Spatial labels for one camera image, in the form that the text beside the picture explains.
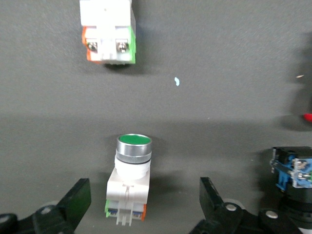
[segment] screw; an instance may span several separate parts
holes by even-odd
[[[237,207],[235,205],[232,205],[232,204],[228,204],[226,205],[226,209],[228,211],[236,211],[237,210]]]
[[[51,209],[49,207],[45,207],[42,211],[41,211],[41,214],[42,215],[45,215],[47,213],[49,213],[51,211]]]
[[[8,220],[9,220],[9,216],[6,215],[5,217],[0,218],[0,223],[5,223]]]
[[[269,218],[278,218],[278,214],[275,213],[274,211],[266,211],[265,214]]]
[[[125,53],[126,50],[128,49],[128,44],[121,42],[118,44],[117,49],[118,49],[118,51]]]
[[[89,50],[91,50],[93,52],[98,51],[98,43],[96,43],[96,42],[88,42],[87,46],[88,46]]]

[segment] gray surface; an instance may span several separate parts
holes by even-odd
[[[252,213],[273,206],[267,149],[311,146],[311,3],[134,0],[137,65],[112,68],[86,61],[78,0],[2,0],[0,213],[25,217],[80,177],[93,203],[78,234],[188,233],[200,176]],[[131,132],[154,151],[146,220],[129,228],[103,209]]]

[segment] small white debris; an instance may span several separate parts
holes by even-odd
[[[178,77],[175,77],[175,84],[176,86],[179,86],[180,85],[180,80]]]

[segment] blue electronic component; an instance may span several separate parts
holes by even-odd
[[[312,188],[310,147],[274,147],[271,165],[278,172],[276,186],[281,190],[286,191],[288,183],[294,188]]]

